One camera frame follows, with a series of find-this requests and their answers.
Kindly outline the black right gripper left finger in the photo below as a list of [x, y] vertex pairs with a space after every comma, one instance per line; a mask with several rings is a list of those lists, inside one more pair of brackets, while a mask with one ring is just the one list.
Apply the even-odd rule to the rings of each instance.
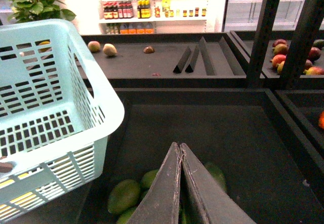
[[178, 223], [182, 155], [173, 142], [143, 200], [127, 223]]

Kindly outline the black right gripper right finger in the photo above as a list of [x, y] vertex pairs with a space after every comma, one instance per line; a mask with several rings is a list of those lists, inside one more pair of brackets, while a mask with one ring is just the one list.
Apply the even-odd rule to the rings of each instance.
[[183, 204], [189, 223], [255, 223], [221, 188], [185, 143], [180, 144]]

